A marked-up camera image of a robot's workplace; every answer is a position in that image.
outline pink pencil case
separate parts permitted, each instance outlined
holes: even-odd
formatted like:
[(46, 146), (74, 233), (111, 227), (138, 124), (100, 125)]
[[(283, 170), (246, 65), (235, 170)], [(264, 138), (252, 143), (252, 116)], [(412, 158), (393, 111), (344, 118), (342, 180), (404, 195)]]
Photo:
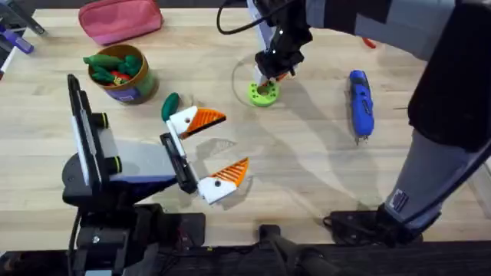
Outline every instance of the pink pencil case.
[(153, 0), (101, 0), (78, 12), (85, 33), (101, 45), (160, 29), (163, 17)]

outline wooden tabletop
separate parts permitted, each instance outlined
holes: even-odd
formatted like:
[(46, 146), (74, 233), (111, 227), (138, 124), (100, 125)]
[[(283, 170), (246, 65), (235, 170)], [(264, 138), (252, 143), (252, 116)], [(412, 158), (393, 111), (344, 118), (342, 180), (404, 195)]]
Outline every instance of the wooden tabletop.
[[(227, 121), (184, 141), (201, 176), (248, 156), (240, 190), (208, 206), (176, 186), (149, 198), (169, 212), (204, 212), (207, 245), (247, 245), (263, 223), (278, 224), (295, 242), (331, 242), (321, 218), (334, 210), (375, 209), (391, 191), (410, 145), (406, 107), (424, 62), (395, 48), (372, 50), (360, 38), (312, 30), (302, 48), (298, 76), (281, 83), (274, 106), (252, 107), (256, 33), (222, 36), (216, 9), (164, 9), (162, 30), (128, 41), (147, 57), (160, 79), (155, 97), (125, 106), (87, 76), (83, 56), (97, 46), (81, 29), (78, 10), (38, 10), (49, 32), (25, 37), (35, 52), (17, 51), (0, 82), (0, 249), (66, 248), (75, 209), (61, 200), (61, 170), (75, 153), (66, 76), (75, 74), (91, 106), (107, 112), (115, 137), (161, 147), (166, 132), (160, 108), (170, 92), (187, 104), (220, 110)], [(226, 10), (224, 28), (248, 22), (245, 9)], [(376, 127), (368, 144), (356, 146), (344, 90), (351, 70), (367, 72)], [(486, 219), (468, 186), (444, 206), (426, 240), (491, 238)]]

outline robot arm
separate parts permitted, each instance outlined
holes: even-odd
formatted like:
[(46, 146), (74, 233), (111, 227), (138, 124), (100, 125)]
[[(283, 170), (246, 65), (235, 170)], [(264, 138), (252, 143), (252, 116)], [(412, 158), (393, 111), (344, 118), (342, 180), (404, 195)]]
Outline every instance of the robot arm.
[[(414, 127), (410, 152), (396, 186), (377, 210), (373, 223), (367, 225), (363, 214), (357, 220), (360, 212), (333, 212), (326, 218), (337, 242), (411, 242), (437, 220), (444, 200), (491, 155), (491, 34), (486, 32), (491, 28), (491, 8), (487, 1), (459, 0), (296, 2), (305, 5), (303, 9), (294, 8), (305, 14), (307, 24), (296, 24), (303, 27), (303, 32), (309, 27), (330, 28), (384, 42), (429, 61), (409, 104), (410, 125)], [(259, 3), (269, 6), (269, 10), (278, 5), (273, 0), (254, 2), (258, 7)], [(293, 11), (287, 8), (282, 12), (286, 17), (276, 17), (276, 25), (263, 22), (262, 29), (257, 28), (261, 35), (267, 24), (274, 28), (271, 38), (262, 36), (265, 49), (256, 55), (262, 76), (255, 79), (258, 83), (278, 80), (288, 71), (295, 73), (293, 68), (303, 61), (302, 43), (288, 47), (290, 41), (296, 41), (297, 31), (291, 29), (289, 20), (302, 16), (287, 18), (289, 12)], [(286, 34), (293, 39), (280, 38)], [(292, 60), (293, 54), (302, 58)], [(265, 61), (275, 59), (276, 64), (286, 64), (284, 67), (290, 69), (273, 74)], [(356, 219), (344, 223), (346, 218)], [(353, 230), (353, 224), (366, 231)]]
[[(248, 0), (253, 19), (287, 1)], [(300, 47), (312, 28), (329, 28), (405, 50), (428, 61), (455, 7), (455, 0), (290, 0), (291, 4), (256, 26), (262, 46), (255, 56), (255, 82), (295, 75), (304, 59)]]

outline blue marker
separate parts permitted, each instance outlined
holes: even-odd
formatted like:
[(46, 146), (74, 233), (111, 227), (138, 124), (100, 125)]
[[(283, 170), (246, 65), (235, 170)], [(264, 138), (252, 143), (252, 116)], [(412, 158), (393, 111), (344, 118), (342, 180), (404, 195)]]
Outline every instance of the blue marker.
[(355, 70), (349, 77), (351, 95), (351, 119), (353, 121), (355, 141), (358, 145), (360, 138), (365, 142), (374, 131), (374, 102), (371, 100), (370, 85), (363, 71)]
[(26, 54), (30, 54), (34, 50), (34, 46), (27, 42), (20, 35), (13, 31), (6, 29), (3, 25), (0, 25), (0, 34), (7, 38), (15, 47), (19, 48)]

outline tin can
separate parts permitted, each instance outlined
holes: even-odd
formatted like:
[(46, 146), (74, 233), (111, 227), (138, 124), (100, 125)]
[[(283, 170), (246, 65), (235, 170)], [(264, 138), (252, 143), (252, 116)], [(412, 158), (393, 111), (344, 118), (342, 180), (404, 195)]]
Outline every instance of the tin can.
[[(124, 84), (113, 86), (103, 85), (91, 77), (100, 88), (104, 89), (115, 100), (125, 104), (142, 104), (157, 92), (159, 81), (153, 76), (147, 59), (137, 48), (128, 44), (116, 44), (99, 51), (97, 54), (106, 54), (123, 60), (127, 55), (133, 55), (142, 61), (142, 66), (138, 74)], [(92, 76), (94, 73), (90, 66), (88, 73), (89, 76)]]

